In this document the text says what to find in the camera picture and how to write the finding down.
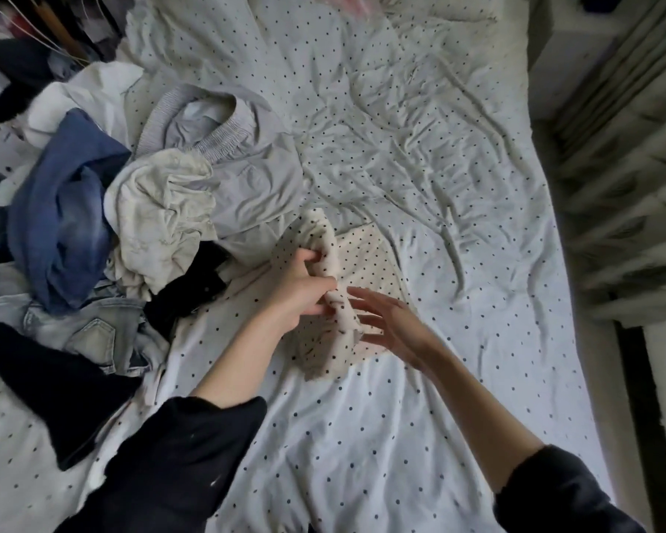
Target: forearm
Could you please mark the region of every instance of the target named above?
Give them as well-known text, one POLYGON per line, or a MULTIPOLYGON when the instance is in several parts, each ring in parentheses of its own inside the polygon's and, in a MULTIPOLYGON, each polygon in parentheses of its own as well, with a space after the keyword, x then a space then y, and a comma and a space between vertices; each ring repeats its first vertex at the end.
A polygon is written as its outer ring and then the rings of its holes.
POLYGON ((464 435, 494 493, 508 482, 516 466, 543 447, 464 367, 448 349, 420 354, 423 372, 437 388, 464 435))
POLYGON ((229 408, 256 395, 271 355, 285 332, 270 310, 257 313, 242 326, 192 396, 229 408))

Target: white bedsheet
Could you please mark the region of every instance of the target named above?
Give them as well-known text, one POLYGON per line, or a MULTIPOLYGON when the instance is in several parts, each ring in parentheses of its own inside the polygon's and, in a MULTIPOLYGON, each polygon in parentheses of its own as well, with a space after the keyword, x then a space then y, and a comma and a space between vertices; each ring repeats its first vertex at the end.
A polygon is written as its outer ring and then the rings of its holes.
MULTIPOLYGON (((377 223, 422 318, 611 493, 531 143, 527 9, 505 2, 498 22, 391 14, 366 24, 312 0, 146 0, 122 54, 155 74, 126 99, 128 133, 173 78, 262 95, 295 134, 306 205, 325 207, 339 232, 377 223)), ((237 303, 222 298, 180 323, 158 404, 204 375, 255 305, 237 303)), ((208 532, 498 530, 469 449, 417 372, 386 355, 335 382, 304 382, 289 351, 284 342, 275 355, 267 418, 208 532)), ((52 531, 153 411, 134 402, 93 461, 59 473, 43 427, 0 385, 0 415, 22 427, 18 439, 0 421, 0 532, 52 531), (27 423, 38 431, 23 443, 27 423)))

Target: hand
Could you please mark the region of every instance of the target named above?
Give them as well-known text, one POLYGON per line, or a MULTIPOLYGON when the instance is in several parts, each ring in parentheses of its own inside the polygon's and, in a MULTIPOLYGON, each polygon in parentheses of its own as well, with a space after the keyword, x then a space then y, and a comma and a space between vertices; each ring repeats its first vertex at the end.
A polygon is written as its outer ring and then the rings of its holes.
POLYGON ((363 342, 387 348, 404 362, 423 371, 425 352, 439 347, 446 350, 434 332, 402 301, 354 286, 348 288, 348 294, 358 298, 351 298, 353 308, 369 313, 359 315, 360 323, 383 331, 382 335, 364 334, 363 342))
POLYGON ((311 276, 306 262, 319 261, 321 255, 308 249, 297 249, 284 268, 280 282, 267 299, 262 313, 268 313, 282 327, 283 332, 296 328, 301 315, 332 314, 334 310, 319 304, 321 297, 337 288, 331 276, 311 276))

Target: left hand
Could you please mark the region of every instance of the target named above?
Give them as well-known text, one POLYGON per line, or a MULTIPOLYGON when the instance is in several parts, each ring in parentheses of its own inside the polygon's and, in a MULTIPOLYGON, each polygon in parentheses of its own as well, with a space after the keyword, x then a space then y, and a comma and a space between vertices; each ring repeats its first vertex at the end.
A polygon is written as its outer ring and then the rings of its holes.
POLYGON ((308 249, 297 249, 293 258, 284 268, 280 282, 267 299, 261 312, 274 318, 283 332, 296 328, 302 315, 323 315, 333 313, 326 304, 319 304, 323 295, 337 288, 336 279, 331 276, 311 276, 306 262, 320 260, 321 255, 308 249))

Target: black sleeve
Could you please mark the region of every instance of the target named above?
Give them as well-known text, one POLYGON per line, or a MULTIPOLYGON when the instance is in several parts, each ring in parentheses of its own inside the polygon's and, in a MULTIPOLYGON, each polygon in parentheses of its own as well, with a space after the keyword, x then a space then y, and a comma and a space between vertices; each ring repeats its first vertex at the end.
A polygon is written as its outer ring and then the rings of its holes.
POLYGON ((554 446, 517 466, 494 514, 508 533, 646 533, 612 505, 582 460, 554 446))
POLYGON ((260 397, 228 409, 169 399, 121 444, 104 483, 55 533, 203 531, 265 415, 260 397))

